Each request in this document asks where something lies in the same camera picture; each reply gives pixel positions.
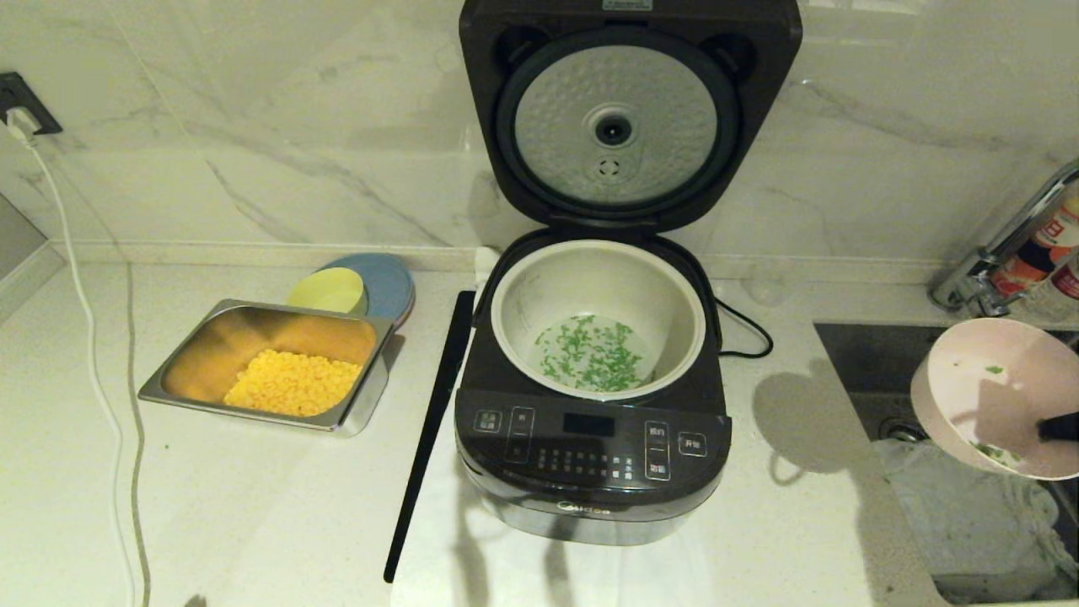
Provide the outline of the yellow corn kernels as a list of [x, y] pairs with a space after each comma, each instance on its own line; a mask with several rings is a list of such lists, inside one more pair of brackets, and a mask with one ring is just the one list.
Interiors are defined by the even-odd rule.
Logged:
[[236, 373], [223, 404], [314, 417], [345, 400], [359, 375], [361, 365], [355, 363], [320, 355], [265, 349]]

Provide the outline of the metal sink drain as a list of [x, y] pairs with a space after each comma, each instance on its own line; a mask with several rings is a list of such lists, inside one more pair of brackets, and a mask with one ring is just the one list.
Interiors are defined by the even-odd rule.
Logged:
[[902, 417], [888, 417], [880, 420], [878, 424], [876, 438], [879, 439], [879, 441], [883, 441], [884, 439], [897, 439], [897, 441], [905, 443], [918, 443], [928, 439], [928, 434], [925, 434], [920, 423], [917, 420]]

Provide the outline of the clear bottle with red label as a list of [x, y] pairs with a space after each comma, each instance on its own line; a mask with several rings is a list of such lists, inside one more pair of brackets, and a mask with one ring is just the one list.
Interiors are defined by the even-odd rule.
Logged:
[[1020, 308], [1044, 321], [1065, 321], [1079, 314], [1079, 252], [1032, 287], [1021, 299]]

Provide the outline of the blue plate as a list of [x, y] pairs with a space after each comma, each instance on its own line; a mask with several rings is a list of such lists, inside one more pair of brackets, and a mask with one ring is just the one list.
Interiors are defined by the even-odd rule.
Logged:
[[416, 302], [415, 282], [405, 262], [390, 254], [361, 253], [336, 259], [323, 266], [319, 274], [344, 282], [346, 271], [361, 280], [361, 296], [347, 305], [346, 313], [391, 319], [394, 330], [400, 330]]

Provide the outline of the chopped green onions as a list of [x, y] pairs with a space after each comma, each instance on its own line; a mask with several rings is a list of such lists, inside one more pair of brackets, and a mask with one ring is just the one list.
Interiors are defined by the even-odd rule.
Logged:
[[607, 395], [651, 383], [655, 357], [630, 326], [581, 314], [540, 333], [528, 363], [556, 384]]

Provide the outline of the chrome faucet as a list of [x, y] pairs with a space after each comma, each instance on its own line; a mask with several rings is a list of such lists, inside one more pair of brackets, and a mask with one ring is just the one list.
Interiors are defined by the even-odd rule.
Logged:
[[1005, 316], [1014, 301], [1005, 299], [991, 284], [991, 273], [1017, 252], [1017, 247], [1057, 210], [1065, 196], [1079, 193], [1079, 158], [1065, 163], [1035, 195], [1003, 223], [986, 244], [975, 247], [943, 279], [935, 281], [928, 296], [937, 307], [948, 312], [966, 311], [971, 316]]

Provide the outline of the long black flat strip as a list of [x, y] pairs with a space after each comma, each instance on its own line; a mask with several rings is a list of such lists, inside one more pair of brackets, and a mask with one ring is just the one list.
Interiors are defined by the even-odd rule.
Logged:
[[442, 426], [443, 415], [450, 403], [451, 394], [454, 392], [454, 383], [459, 369], [464, 361], [465, 353], [470, 341], [473, 328], [473, 314], [475, 304], [475, 291], [462, 291], [457, 293], [454, 301], [450, 323], [446, 339], [443, 339], [443, 349], [438, 360], [434, 384], [427, 404], [427, 414], [421, 424], [421, 431], [416, 439], [416, 452], [413, 457], [410, 473], [405, 485], [405, 492], [400, 503], [400, 511], [394, 526], [392, 539], [390, 539], [388, 557], [385, 560], [382, 579], [385, 583], [392, 584], [400, 565], [402, 550], [410, 529], [410, 523], [415, 515], [416, 501], [421, 492], [424, 477], [427, 475], [427, 467], [434, 452], [434, 445]]

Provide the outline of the black rice cooker base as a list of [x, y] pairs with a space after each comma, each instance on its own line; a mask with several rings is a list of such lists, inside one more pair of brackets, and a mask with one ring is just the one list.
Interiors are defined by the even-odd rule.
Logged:
[[481, 501], [513, 528], [582, 543], [653, 542], [711, 497], [730, 452], [716, 300], [684, 247], [610, 239], [643, 247], [689, 279], [706, 314], [704, 353], [674, 385], [636, 399], [595, 402], [544, 388], [502, 354], [491, 296], [515, 262], [574, 239], [601, 238], [540, 229], [515, 239], [479, 292], [454, 399], [456, 453]]

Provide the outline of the pink bowl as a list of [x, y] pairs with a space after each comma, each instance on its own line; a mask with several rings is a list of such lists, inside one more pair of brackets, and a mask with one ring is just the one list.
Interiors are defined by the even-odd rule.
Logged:
[[1038, 422], [1079, 415], [1079, 353], [1007, 318], [952, 326], [910, 383], [915, 415], [948, 456], [994, 474], [1079, 479], [1079, 443], [1041, 442]]

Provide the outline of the clear glass cup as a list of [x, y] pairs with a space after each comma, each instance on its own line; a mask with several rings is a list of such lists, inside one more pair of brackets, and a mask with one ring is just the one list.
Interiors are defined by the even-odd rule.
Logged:
[[787, 259], [767, 258], [753, 261], [745, 270], [741, 287], [760, 306], [778, 307], [791, 296], [792, 264]]

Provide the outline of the black wall socket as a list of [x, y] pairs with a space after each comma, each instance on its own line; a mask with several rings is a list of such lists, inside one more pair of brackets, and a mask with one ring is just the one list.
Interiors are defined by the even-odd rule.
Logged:
[[0, 123], [5, 126], [5, 112], [14, 107], [30, 109], [32, 115], [41, 124], [41, 130], [37, 136], [56, 135], [64, 132], [62, 123], [49, 111], [46, 104], [42, 104], [24, 78], [17, 72], [0, 73]]

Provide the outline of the pale yellow plate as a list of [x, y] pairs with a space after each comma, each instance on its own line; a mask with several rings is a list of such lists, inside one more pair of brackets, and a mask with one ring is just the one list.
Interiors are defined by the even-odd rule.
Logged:
[[364, 316], [369, 307], [361, 274], [345, 266], [319, 270], [293, 285], [286, 305], [297, 308]]

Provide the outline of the grey white dish cloth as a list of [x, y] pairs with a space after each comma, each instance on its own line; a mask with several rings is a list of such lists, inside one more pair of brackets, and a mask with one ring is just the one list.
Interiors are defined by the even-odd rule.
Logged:
[[961, 602], [1071, 599], [1079, 561], [1047, 488], [964, 465], [930, 441], [873, 442], [935, 587]]

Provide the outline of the orange bottle with red label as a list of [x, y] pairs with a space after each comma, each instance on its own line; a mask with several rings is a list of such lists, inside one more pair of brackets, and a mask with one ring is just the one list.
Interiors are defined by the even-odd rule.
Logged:
[[1073, 193], [1001, 268], [991, 273], [991, 284], [1005, 299], [1017, 296], [1044, 282], [1078, 249], [1079, 193]]

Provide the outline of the white inner pot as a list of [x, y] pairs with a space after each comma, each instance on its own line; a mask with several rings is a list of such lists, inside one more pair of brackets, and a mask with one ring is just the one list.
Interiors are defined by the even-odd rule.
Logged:
[[[651, 383], [615, 394], [573, 389], [528, 363], [546, 328], [581, 314], [630, 326], [655, 357]], [[654, 395], [683, 378], [704, 353], [704, 303], [687, 277], [643, 247], [609, 239], [574, 239], [540, 247], [515, 262], [494, 288], [490, 325], [508, 361], [555, 392], [595, 402]]]

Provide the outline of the stainless steel food pan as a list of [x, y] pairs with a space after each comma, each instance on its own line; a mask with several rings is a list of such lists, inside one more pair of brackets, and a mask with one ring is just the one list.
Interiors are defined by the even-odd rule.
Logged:
[[[226, 299], [205, 316], [139, 389], [140, 400], [351, 437], [367, 426], [390, 381], [384, 347], [392, 320]], [[233, 406], [226, 395], [265, 350], [358, 365], [339, 402], [319, 414]]]

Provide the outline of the white wall plug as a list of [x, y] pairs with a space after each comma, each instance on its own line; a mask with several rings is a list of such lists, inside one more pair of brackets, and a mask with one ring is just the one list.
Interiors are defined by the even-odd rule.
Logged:
[[30, 109], [19, 106], [5, 112], [5, 127], [17, 142], [32, 147], [35, 135], [41, 130], [41, 123], [32, 115]]

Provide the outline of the black rice cooker lid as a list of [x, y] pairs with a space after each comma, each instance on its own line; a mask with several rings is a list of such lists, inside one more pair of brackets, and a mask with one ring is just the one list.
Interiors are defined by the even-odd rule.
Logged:
[[711, 211], [803, 37], [797, 0], [465, 0], [486, 151], [518, 212], [663, 234]]

